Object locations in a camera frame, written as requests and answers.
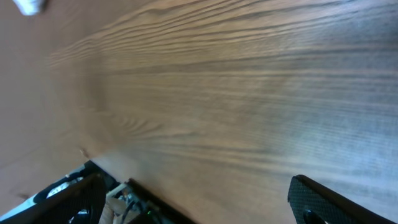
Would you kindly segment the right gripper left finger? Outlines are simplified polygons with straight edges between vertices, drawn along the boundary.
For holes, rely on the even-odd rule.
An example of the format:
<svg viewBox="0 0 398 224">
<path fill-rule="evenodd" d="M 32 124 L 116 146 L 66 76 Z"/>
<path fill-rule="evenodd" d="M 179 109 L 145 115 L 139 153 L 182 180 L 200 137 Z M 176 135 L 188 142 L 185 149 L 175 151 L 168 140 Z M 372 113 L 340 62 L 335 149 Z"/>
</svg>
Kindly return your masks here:
<svg viewBox="0 0 398 224">
<path fill-rule="evenodd" d="M 103 177 L 91 174 L 1 223 L 99 223 L 105 201 L 106 186 Z"/>
</svg>

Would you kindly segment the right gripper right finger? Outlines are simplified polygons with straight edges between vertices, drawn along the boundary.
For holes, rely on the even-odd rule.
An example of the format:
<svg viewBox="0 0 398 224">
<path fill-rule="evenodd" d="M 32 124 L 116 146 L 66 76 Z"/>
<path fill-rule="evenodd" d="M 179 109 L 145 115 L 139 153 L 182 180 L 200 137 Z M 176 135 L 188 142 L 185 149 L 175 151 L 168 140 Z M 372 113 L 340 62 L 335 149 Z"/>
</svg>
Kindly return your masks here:
<svg viewBox="0 0 398 224">
<path fill-rule="evenodd" d="M 292 177 L 287 201 L 298 224 L 394 224 L 305 175 Z"/>
</svg>

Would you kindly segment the beige shorts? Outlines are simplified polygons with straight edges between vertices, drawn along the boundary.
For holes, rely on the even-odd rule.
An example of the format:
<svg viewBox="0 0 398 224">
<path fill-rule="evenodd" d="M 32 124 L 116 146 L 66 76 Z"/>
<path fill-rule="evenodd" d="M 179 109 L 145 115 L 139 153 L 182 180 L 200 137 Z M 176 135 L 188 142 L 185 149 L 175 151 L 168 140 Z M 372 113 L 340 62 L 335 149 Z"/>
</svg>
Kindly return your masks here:
<svg viewBox="0 0 398 224">
<path fill-rule="evenodd" d="M 42 12 L 47 0 L 13 0 L 18 10 L 24 16 L 34 16 Z"/>
</svg>

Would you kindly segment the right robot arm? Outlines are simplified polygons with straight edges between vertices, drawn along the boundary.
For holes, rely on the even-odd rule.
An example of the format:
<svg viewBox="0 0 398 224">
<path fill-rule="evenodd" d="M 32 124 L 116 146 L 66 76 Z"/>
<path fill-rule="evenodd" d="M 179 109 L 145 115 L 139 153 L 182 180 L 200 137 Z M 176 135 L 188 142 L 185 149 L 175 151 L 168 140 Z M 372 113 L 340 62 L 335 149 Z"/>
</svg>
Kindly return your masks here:
<svg viewBox="0 0 398 224">
<path fill-rule="evenodd" d="M 390 221 L 304 176 L 291 178 L 287 201 L 301 224 Z M 120 184 L 92 161 L 1 216 L 1 223 L 193 223 L 129 179 Z"/>
</svg>

